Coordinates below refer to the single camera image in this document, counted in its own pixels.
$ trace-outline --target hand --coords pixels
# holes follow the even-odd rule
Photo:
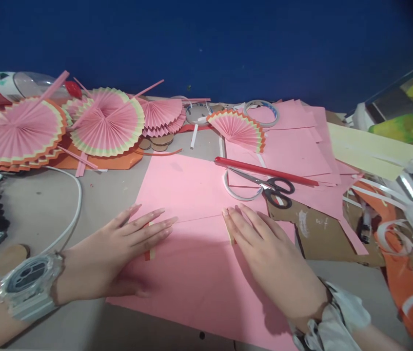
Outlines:
[[[239,208],[253,227],[242,217]],[[223,217],[257,283],[288,319],[307,332],[308,320],[321,319],[329,302],[326,287],[271,218],[242,204],[237,210],[224,209]]]
[[[91,236],[62,252],[65,268],[56,281],[57,304],[106,296],[148,296],[139,283],[119,279],[118,274],[132,259],[167,238],[178,218],[145,228],[165,211],[159,209],[127,223],[140,206],[133,205]]]

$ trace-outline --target table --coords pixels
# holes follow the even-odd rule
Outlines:
[[[183,155],[213,160],[219,154],[212,130],[197,135],[190,150],[191,133],[176,135],[169,151],[183,148]],[[83,204],[78,224],[67,242],[70,247],[106,224],[135,202],[149,156],[133,169],[106,173],[86,171],[80,178]],[[66,228],[76,208],[77,189],[70,177],[51,170],[36,170],[25,179],[8,178],[4,204],[11,221],[9,245],[25,243],[33,254],[46,248]],[[356,263],[309,261],[320,277],[360,296],[373,323],[393,339],[413,349],[413,340],[397,319],[396,307],[382,273]],[[112,306],[103,299],[78,301],[60,308],[7,346],[36,350],[234,350],[233,341],[174,322]],[[236,343],[236,350],[260,348]]]

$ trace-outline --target black scissor handle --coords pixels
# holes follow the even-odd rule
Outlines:
[[[283,182],[283,183],[285,183],[285,184],[289,187],[289,190],[280,187],[278,184],[276,184],[276,182]],[[285,178],[270,178],[270,179],[268,179],[268,183],[270,183],[271,185],[273,185],[273,186],[276,188],[276,190],[278,190],[278,191],[280,191],[280,192],[282,192],[282,193],[292,194],[293,192],[295,192],[294,184],[291,183],[290,181],[288,181],[288,180],[285,179]]]
[[[277,190],[265,189],[264,192],[265,192],[265,197],[267,198],[267,200],[271,202],[273,206],[275,207],[285,210],[285,209],[290,208],[293,205],[293,201],[290,198],[288,198],[286,195],[284,195],[283,193]],[[283,205],[280,205],[278,201],[273,198],[273,195],[283,200]]]

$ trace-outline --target white watch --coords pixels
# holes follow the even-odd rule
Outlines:
[[[8,304],[14,319],[33,322],[44,317],[57,308],[51,290],[62,268],[59,253],[28,258],[1,281],[0,303]]]

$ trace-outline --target white scrunchie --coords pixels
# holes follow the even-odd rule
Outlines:
[[[323,281],[333,298],[323,310],[322,321],[309,320],[307,334],[296,331],[293,341],[300,351],[361,351],[351,333],[368,326],[371,315],[362,307],[362,300],[353,294]]]

